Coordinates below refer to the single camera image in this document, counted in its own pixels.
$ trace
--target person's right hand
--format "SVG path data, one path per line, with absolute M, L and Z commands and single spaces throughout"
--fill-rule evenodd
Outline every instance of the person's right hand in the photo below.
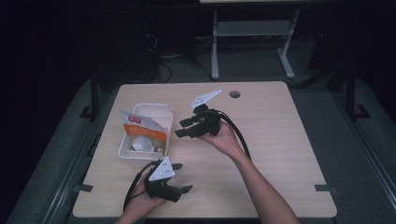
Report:
M 238 140 L 236 139 L 233 128 L 226 122 L 220 122 L 220 131 L 216 136 L 212 134 L 204 134 L 198 138 L 208 142 L 218 151 L 229 157 L 237 157 L 241 152 L 243 153 L 242 148 L 239 146 Z

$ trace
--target hand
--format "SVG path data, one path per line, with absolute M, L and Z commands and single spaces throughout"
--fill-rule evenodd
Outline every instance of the hand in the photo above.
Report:
M 204 134 L 198 138 L 208 142 L 218 151 L 229 157 L 238 157 L 241 152 L 243 153 L 233 128 L 226 122 L 220 122 L 220 131 L 216 136 Z
M 122 216 L 116 221 L 117 224 L 123 223 L 135 223 L 137 220 L 148 215 L 152 210 L 161 204 L 165 203 L 166 200 L 160 198 L 150 198 L 149 195 L 145 192 L 145 184 L 144 179 L 146 175 L 143 175 L 140 179 L 139 183 L 134 188 L 132 192 L 131 201 L 129 201 L 128 205 L 125 208 Z

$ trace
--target dark background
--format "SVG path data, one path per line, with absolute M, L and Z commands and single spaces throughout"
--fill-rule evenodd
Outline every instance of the dark background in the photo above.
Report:
M 102 3 L 7 0 L 0 5 L 0 222 L 7 220 L 64 111 L 92 72 L 108 91 L 122 83 L 150 82 L 159 54 L 178 49 L 193 58 L 195 37 L 211 35 L 210 10 L 162 10 L 149 16 L 144 10 L 83 10 Z M 272 13 L 265 16 L 279 16 Z M 244 15 L 255 14 L 234 10 L 223 16 Z M 313 68 L 353 64 L 394 120 L 395 15 L 394 4 L 380 1 L 302 7 L 293 36 L 318 40 Z M 153 54 L 145 50 L 147 32 L 160 40 Z M 134 50 L 125 51 L 121 44 Z

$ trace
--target white desk frame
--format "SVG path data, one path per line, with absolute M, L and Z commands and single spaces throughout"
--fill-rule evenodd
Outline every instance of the white desk frame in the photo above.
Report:
M 285 69 L 286 76 L 294 78 L 294 73 L 286 56 L 291 37 L 298 19 L 300 9 L 294 10 L 291 20 L 285 21 L 218 21 L 218 13 L 214 12 L 213 18 L 213 46 L 212 46 L 212 79 L 219 79 L 218 63 L 218 36 L 238 35 L 284 35 L 286 37 L 283 47 L 277 49 L 280 61 Z

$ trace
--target wooden tabletop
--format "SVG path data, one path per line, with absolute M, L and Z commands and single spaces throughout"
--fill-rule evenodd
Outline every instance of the wooden tabletop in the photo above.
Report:
M 190 118 L 195 96 L 222 92 L 209 108 L 226 113 L 247 142 L 253 162 L 286 199 L 298 217 L 334 217 L 336 208 L 288 87 L 283 82 L 229 82 L 124 85 L 109 114 L 82 191 L 74 207 L 76 217 L 119 217 L 125 194 L 148 161 L 119 157 L 124 136 L 119 110 L 133 111 L 140 103 L 167 104 L 174 115 L 168 156 L 182 163 L 168 182 L 193 185 L 177 203 L 167 202 L 148 217 L 258 217 L 243 180 L 232 161 L 208 143 L 177 138 L 179 121 Z M 237 99 L 231 91 L 239 91 Z

